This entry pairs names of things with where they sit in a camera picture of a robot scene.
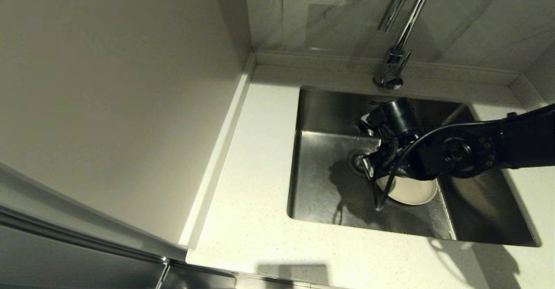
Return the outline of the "round metal drain strainer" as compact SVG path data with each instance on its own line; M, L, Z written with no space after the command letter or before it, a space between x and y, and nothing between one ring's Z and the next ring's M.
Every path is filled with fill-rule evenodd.
M370 151L368 149L353 149L347 157L347 163L349 169L359 177L365 177L365 166L363 164L363 159L370 155Z

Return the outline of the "cream round plate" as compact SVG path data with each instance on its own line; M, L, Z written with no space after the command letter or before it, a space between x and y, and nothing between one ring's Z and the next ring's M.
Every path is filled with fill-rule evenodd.
M395 177L388 197L406 205L423 205L430 202L438 192L436 180L419 181L405 177Z

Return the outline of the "chrome gooseneck faucet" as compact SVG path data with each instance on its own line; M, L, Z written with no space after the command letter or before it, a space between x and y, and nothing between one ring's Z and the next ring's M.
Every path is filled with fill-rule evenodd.
M377 66L373 75L373 83L377 87L389 91L396 91L404 85L402 71L412 54L411 50L405 50L405 45L427 1L428 0L414 0L414 4L405 20L404 28L401 30L397 41L387 50L382 63ZM390 0L377 29L384 33L390 32L405 2L406 0Z

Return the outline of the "grey metal cabinet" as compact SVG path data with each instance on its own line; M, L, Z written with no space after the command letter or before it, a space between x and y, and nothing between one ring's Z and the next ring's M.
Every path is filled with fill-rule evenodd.
M232 273L0 163L0 289L231 289Z

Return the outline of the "stainless steel sink basin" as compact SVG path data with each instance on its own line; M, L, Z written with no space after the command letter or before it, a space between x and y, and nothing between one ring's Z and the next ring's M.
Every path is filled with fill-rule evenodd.
M393 99L300 91L288 215L442 240L538 247L527 210L499 169L466 179L440 177L430 202L411 206L388 199L383 210L375 210L373 188L349 169L347 157L353 149L376 149L378 140L361 131L359 119L373 102Z

